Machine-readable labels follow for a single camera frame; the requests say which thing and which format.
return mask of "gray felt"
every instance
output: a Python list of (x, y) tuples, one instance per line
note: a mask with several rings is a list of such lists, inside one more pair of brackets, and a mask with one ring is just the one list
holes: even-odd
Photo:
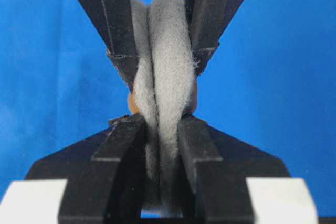
[(154, 0), (146, 7), (140, 0), (131, 0), (131, 6), (139, 54), (133, 90), (149, 129), (148, 176), (157, 181), (159, 174), (161, 214), (177, 213), (173, 199), (179, 154), (177, 123), (190, 101), (195, 79), (184, 1)]

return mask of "white rectangular pad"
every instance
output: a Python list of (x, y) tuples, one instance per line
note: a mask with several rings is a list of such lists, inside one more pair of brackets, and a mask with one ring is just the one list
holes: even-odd
[(301, 178), (246, 178), (255, 224), (318, 224), (318, 215)]
[(66, 179), (13, 181), (0, 205), (0, 223), (57, 224)]

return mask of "felt fabric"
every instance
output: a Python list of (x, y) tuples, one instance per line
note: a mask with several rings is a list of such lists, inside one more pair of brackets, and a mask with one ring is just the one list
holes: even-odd
[[(184, 0), (154, 0), (148, 7), (131, 0), (131, 8), (139, 55), (133, 95), (148, 125), (148, 183), (160, 181), (161, 215), (178, 215), (177, 123), (190, 106), (195, 80)], [(147, 200), (155, 199), (153, 191)]]
[(177, 123), (188, 105), (195, 79), (183, 0), (154, 0), (149, 32), (159, 111), (160, 189), (165, 212), (176, 212)]

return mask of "blue backdrop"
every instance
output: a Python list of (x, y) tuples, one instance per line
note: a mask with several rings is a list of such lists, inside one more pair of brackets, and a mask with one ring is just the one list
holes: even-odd
[[(322, 216), (336, 215), (335, 14), (335, 0), (245, 0), (198, 79), (196, 116), (282, 158)], [(128, 89), (77, 0), (0, 0), (0, 31), (1, 198), (126, 114)]]

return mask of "white block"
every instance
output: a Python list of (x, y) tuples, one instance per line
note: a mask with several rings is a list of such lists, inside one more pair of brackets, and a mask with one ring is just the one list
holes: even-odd
[(246, 178), (255, 224), (318, 224), (318, 215), (301, 178)]
[(66, 179), (14, 181), (0, 205), (0, 223), (57, 224)]

